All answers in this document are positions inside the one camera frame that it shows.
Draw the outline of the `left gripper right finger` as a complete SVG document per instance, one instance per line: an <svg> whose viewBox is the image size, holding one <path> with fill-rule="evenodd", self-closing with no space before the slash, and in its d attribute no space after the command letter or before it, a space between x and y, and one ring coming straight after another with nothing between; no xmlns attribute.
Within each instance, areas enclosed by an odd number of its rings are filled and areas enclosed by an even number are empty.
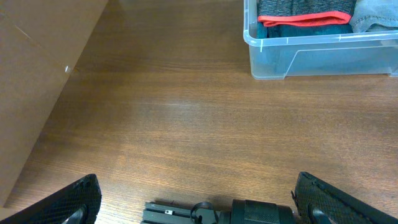
<svg viewBox="0 0 398 224"><path fill-rule="evenodd" d="M397 224L397 219L308 172L300 172L292 197L304 223Z"/></svg>

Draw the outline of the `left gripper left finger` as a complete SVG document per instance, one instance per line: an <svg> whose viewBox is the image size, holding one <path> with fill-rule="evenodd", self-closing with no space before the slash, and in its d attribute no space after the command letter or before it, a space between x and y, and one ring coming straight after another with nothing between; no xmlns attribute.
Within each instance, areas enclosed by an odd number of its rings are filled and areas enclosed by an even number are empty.
<svg viewBox="0 0 398 224"><path fill-rule="evenodd" d="M39 202L1 220L1 224L94 223L101 206L95 174L88 174Z"/></svg>

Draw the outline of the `blue denim jeans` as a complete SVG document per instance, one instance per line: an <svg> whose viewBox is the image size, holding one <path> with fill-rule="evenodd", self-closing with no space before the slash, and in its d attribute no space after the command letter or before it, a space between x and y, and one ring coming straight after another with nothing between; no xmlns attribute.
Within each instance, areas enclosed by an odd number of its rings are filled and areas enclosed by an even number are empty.
<svg viewBox="0 0 398 224"><path fill-rule="evenodd" d="M350 33L353 33L353 30L349 24L311 26L311 27L298 27L290 25L277 25L274 27L265 27L263 23L258 22L256 37L258 39L266 39L266 38L302 37L302 36L313 36L313 35L333 35L333 34L350 34Z"/></svg>

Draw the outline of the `light grey jeans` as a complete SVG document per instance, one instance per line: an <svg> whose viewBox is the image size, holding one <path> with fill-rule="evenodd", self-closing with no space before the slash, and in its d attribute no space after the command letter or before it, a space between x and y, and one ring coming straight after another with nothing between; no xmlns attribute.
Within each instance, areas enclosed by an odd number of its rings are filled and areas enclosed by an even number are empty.
<svg viewBox="0 0 398 224"><path fill-rule="evenodd" d="M349 24L354 33L397 30L397 0L357 0Z"/></svg>

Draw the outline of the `black shorts red grey waistband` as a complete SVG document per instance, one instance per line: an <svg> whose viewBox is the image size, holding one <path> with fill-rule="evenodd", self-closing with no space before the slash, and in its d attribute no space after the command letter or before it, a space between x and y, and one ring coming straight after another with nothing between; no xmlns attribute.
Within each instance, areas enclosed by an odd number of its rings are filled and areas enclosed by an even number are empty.
<svg viewBox="0 0 398 224"><path fill-rule="evenodd" d="M257 20L266 27L347 24L356 0L259 0Z"/></svg>

